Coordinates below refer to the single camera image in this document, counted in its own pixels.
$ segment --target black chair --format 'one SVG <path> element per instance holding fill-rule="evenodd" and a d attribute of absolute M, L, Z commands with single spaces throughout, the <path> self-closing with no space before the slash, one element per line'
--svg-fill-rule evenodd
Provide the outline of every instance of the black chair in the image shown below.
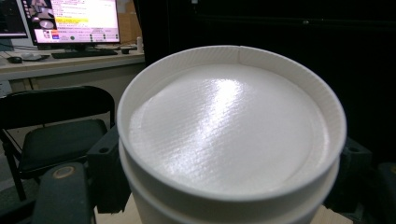
<path fill-rule="evenodd" d="M 39 182 L 54 166 L 85 162 L 87 151 L 107 132 L 106 114 L 111 128 L 114 99 L 90 86 L 21 91 L 0 98 L 0 140 L 21 201 L 26 199 L 22 179 Z M 20 147 L 9 130 L 24 127 L 34 129 Z"/>

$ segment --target computer mouse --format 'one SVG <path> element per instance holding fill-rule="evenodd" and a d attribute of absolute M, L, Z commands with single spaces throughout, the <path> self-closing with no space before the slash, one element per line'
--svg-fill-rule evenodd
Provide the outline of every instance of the computer mouse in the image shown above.
<path fill-rule="evenodd" d="M 22 63 L 22 58 L 17 56 L 9 57 L 7 60 L 9 63 Z"/>

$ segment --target chair leg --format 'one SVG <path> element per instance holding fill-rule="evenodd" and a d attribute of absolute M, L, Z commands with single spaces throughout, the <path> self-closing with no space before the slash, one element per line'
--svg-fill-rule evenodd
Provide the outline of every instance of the chair leg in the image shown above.
<path fill-rule="evenodd" d="M 21 201 L 24 201 L 26 200 L 26 194 L 24 192 L 23 184 L 18 173 L 17 163 L 15 162 L 12 153 L 9 153 L 7 152 L 7 150 L 5 150 L 5 155 L 7 157 L 9 169 L 11 170 L 12 178 L 14 179 L 15 188 L 17 189 L 18 196 L 20 197 Z"/>

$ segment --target chair backrest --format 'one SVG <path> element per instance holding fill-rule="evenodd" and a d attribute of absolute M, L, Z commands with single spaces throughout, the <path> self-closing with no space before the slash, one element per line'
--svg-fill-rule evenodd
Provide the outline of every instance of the chair backrest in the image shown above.
<path fill-rule="evenodd" d="M 115 124 L 113 97 L 92 86 L 20 91 L 0 98 L 0 129 L 14 129 L 79 119 L 110 112 Z"/>

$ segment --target dark background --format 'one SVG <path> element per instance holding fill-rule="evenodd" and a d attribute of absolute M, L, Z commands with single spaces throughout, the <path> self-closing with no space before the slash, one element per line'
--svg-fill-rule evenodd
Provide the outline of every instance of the dark background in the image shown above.
<path fill-rule="evenodd" d="M 396 161 L 396 2 L 390 0 L 134 0 L 147 64 L 201 46 L 267 49 L 322 77 L 340 99 L 347 134 Z"/>

